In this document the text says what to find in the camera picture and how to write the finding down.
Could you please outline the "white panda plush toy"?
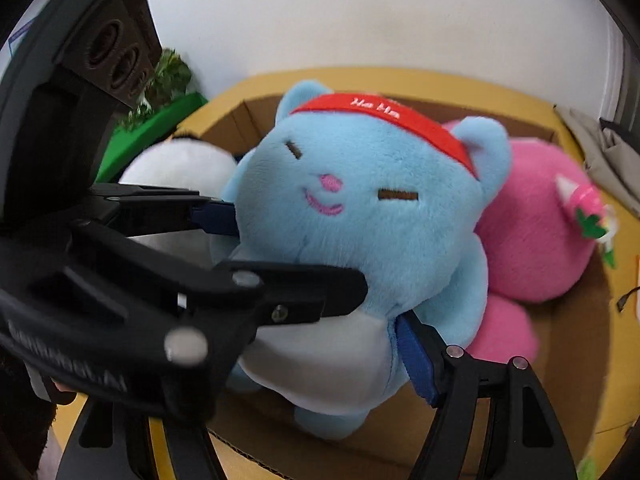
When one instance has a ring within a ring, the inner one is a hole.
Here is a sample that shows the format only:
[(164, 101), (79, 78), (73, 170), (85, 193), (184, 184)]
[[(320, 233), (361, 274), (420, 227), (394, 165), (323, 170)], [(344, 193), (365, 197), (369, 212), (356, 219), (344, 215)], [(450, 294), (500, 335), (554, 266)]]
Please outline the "white panda plush toy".
[(203, 196), (219, 197), (235, 168), (236, 161), (227, 151), (182, 136), (144, 150), (125, 169), (119, 182), (186, 188)]

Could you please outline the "blue cat plush toy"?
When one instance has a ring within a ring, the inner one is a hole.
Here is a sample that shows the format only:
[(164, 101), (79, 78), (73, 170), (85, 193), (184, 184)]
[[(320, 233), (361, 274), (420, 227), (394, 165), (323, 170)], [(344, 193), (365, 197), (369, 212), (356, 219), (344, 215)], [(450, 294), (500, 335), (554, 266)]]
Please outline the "blue cat plush toy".
[(239, 225), (233, 258), (356, 269), (368, 293), (349, 315), (258, 330), (229, 386), (273, 390), (300, 428), (341, 440), (408, 382), (402, 314), (467, 347), (488, 300), (475, 229), (511, 167), (495, 119), (448, 128), (375, 94), (288, 90), (222, 193)]

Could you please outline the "green covered side table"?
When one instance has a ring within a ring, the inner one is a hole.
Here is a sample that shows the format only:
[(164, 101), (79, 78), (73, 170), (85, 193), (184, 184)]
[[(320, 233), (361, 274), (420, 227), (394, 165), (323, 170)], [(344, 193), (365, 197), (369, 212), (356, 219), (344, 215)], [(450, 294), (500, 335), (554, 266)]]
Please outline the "green covered side table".
[(180, 96), (132, 130), (115, 128), (102, 158), (96, 182), (111, 182), (116, 179), (142, 151), (157, 141), (166, 139), (176, 130), (179, 122), (205, 103), (204, 96), (194, 92)]

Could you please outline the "brown cardboard box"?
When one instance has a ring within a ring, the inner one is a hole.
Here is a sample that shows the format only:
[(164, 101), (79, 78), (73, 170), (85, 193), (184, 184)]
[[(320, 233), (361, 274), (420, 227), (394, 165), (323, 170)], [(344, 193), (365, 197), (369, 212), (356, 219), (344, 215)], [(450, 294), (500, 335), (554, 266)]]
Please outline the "brown cardboard box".
[[(278, 99), (213, 100), (178, 125), (224, 150), (252, 148), (274, 121)], [(546, 389), (574, 460), (584, 456), (600, 411), (610, 353), (610, 286), (599, 257), (565, 295), (527, 308), (540, 341), (533, 369)], [(210, 424), (232, 479), (405, 479), (435, 412), (409, 385), (376, 408), (352, 436), (325, 441), (295, 427), (274, 393), (225, 392)]]

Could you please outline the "green potted plant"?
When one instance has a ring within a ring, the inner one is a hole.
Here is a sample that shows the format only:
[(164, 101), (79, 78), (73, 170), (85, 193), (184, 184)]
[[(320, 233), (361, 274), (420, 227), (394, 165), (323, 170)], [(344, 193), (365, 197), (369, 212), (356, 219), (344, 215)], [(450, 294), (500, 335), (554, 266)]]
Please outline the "green potted plant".
[(180, 54), (174, 49), (164, 49), (137, 107), (122, 118), (119, 127), (126, 131), (140, 127), (175, 99), (185, 96), (191, 79), (192, 70)]

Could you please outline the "pink bear plush toy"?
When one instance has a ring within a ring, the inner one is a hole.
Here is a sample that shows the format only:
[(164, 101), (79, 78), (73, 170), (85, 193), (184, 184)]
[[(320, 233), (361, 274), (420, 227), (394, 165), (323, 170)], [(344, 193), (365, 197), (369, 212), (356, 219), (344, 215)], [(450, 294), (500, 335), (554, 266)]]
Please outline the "pink bear plush toy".
[(467, 348), (500, 363), (536, 358), (527, 307), (568, 292), (597, 244), (610, 244), (617, 230), (598, 188), (558, 146), (535, 138), (510, 144), (508, 180), (476, 227), (488, 262), (488, 300)]

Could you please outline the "grey folded cloth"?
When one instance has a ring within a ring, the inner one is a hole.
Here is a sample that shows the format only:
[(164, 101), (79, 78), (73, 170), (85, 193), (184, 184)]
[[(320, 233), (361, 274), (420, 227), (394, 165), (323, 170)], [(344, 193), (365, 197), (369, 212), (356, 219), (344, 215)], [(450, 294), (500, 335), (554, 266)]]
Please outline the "grey folded cloth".
[(590, 179), (638, 218), (639, 154), (612, 128), (588, 115), (559, 105), (554, 111), (582, 150)]

